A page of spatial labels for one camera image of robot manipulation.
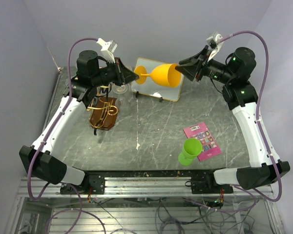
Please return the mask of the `gold framed whiteboard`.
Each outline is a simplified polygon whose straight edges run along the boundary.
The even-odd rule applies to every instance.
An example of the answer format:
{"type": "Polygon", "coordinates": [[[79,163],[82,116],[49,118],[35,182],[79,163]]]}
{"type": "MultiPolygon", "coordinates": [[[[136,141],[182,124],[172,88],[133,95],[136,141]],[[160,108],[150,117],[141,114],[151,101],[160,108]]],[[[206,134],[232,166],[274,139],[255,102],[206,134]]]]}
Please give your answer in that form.
{"type": "MultiPolygon", "coordinates": [[[[139,65],[144,66],[146,68],[147,73],[150,73],[155,67],[162,64],[167,63],[146,58],[138,58],[136,61],[136,67],[138,67],[139,65]]],[[[147,77],[145,83],[143,84],[138,84],[136,81],[132,82],[131,90],[133,92],[138,92],[141,95],[177,102],[179,100],[183,81],[184,76],[181,74],[181,80],[179,85],[175,88],[171,88],[157,85],[152,81],[150,77],[147,77]]]]}

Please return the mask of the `green plastic goblet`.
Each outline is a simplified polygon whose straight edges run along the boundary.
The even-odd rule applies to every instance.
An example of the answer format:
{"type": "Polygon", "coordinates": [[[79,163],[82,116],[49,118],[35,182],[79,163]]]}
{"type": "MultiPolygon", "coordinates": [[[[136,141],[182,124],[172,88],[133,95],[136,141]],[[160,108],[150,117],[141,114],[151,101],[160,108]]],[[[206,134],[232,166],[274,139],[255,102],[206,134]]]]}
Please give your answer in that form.
{"type": "Polygon", "coordinates": [[[202,152],[203,146],[201,142],[195,138],[188,138],[185,140],[182,151],[178,155],[178,161],[183,166],[189,166],[194,158],[202,152]]]}

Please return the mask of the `aluminium rail frame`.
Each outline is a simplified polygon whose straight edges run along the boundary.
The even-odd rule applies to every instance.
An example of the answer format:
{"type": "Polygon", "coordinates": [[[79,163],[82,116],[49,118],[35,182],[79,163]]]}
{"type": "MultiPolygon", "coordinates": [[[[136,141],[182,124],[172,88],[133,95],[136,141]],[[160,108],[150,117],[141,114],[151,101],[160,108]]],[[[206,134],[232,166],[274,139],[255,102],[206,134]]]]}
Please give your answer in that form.
{"type": "Polygon", "coordinates": [[[20,181],[7,234],[283,234],[270,186],[213,184],[207,170],[93,171],[82,191],[20,181]]]}

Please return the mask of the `clear wine glass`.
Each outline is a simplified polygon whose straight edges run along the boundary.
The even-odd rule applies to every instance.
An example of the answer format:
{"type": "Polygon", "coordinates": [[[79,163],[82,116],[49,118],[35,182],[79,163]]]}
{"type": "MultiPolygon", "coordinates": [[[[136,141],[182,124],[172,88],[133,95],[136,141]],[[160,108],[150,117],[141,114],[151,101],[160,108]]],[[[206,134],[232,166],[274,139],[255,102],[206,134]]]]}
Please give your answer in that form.
{"type": "Polygon", "coordinates": [[[118,108],[120,108],[123,104],[128,88],[128,84],[122,86],[118,86],[115,84],[112,85],[112,92],[115,94],[115,98],[117,99],[115,103],[118,108]]]}

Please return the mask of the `orange plastic goblet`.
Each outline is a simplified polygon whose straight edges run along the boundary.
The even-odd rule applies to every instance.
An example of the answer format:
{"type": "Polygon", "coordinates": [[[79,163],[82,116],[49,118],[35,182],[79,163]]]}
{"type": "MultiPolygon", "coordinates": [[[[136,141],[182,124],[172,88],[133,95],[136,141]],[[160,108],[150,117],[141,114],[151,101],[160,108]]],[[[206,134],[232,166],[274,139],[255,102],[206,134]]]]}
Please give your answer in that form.
{"type": "Polygon", "coordinates": [[[179,85],[181,80],[181,73],[175,69],[176,66],[176,63],[162,64],[155,67],[150,73],[147,73],[146,68],[139,65],[134,70],[134,73],[139,76],[135,81],[138,84],[143,84],[147,77],[150,77],[157,85],[175,88],[179,85]]]}

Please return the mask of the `pink booklet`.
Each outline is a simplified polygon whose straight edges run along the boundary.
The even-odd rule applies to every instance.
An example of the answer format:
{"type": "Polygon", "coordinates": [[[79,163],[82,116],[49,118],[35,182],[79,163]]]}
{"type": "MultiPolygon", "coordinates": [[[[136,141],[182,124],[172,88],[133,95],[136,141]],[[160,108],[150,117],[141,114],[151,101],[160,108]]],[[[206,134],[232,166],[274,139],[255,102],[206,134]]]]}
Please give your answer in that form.
{"type": "Polygon", "coordinates": [[[202,144],[202,152],[198,155],[199,161],[210,159],[221,154],[221,149],[204,122],[197,123],[183,129],[187,138],[195,138],[202,144]]]}

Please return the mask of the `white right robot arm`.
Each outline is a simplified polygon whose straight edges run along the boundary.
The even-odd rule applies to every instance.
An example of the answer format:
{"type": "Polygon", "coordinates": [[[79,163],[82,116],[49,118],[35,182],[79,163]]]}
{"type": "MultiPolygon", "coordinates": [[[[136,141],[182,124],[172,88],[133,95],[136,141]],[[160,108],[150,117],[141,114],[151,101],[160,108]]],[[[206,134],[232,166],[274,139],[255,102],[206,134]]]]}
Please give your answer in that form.
{"type": "Polygon", "coordinates": [[[208,77],[223,84],[222,96],[237,120],[249,153],[249,167],[215,169],[206,180],[206,189],[218,192],[223,184],[236,184],[245,190],[276,183],[290,171],[269,140],[259,110],[259,97],[249,82],[256,67],[255,53],[239,47],[226,63],[210,59],[212,50],[205,46],[198,54],[179,61],[176,70],[190,81],[208,77]]]}

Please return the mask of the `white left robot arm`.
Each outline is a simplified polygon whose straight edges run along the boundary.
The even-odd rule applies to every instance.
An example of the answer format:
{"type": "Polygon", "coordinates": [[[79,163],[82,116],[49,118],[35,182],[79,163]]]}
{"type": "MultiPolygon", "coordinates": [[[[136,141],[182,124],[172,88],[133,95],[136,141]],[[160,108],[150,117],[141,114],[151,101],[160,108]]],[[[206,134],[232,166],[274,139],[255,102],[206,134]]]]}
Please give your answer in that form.
{"type": "Polygon", "coordinates": [[[56,113],[39,138],[31,146],[22,146],[19,151],[28,174],[52,184],[70,183],[80,194],[89,190],[90,182],[83,170],[58,160],[65,138],[96,96],[97,87],[110,83],[122,86],[138,79],[138,75],[127,69],[120,58],[107,62],[103,68],[99,67],[100,60],[103,57],[95,51],[79,53],[77,79],[65,90],[56,113]]]}

